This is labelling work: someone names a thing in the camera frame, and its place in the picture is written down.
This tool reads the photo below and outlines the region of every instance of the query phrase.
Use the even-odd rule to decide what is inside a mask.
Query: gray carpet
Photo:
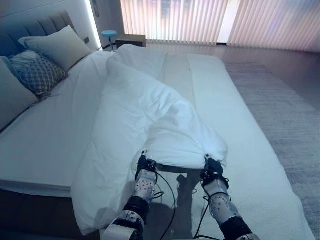
[[[263,65],[227,63],[226,68],[283,165],[319,240],[320,113]]]

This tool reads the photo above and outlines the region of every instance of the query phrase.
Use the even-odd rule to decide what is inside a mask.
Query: mattress
[[[228,192],[232,201],[251,230],[260,239],[314,240],[300,199],[294,194],[283,166],[224,64],[212,56],[168,55],[161,80],[193,103],[206,123],[217,129],[227,142],[227,167],[223,175],[229,179]],[[197,179],[199,173],[182,171],[188,172],[182,174],[187,177],[182,186],[183,181],[178,178],[181,174],[175,172],[177,170],[172,167],[161,172],[178,196],[178,208],[184,208],[176,224],[173,223],[174,232],[178,233],[174,233],[172,239],[189,239],[194,236],[206,207],[205,194]],[[163,182],[159,185],[166,194],[154,202],[166,203],[171,208],[170,189]],[[152,239],[152,230],[147,229],[145,234],[148,235],[146,239]],[[200,235],[224,239],[209,211],[203,219]]]
[[[28,109],[0,134],[1,189],[70,197],[111,55],[97,51],[82,59],[51,97]]]

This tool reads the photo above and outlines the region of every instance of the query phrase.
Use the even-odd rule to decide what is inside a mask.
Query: reflective floor
[[[172,54],[201,54],[224,63],[259,63],[285,81],[301,97],[320,110],[320,53],[229,46],[147,44],[147,48]]]

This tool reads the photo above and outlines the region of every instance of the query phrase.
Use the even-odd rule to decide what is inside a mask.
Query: gray headboard
[[[64,10],[56,12],[46,18],[16,26],[10,31],[0,34],[0,56],[9,57],[24,51],[25,48],[18,42],[22,37],[48,36],[68,25],[76,31],[68,12]]]

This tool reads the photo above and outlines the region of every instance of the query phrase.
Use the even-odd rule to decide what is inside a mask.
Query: curtain
[[[320,52],[320,1],[241,0],[227,45]]]
[[[215,45],[228,0],[121,0],[126,34],[156,43]]]

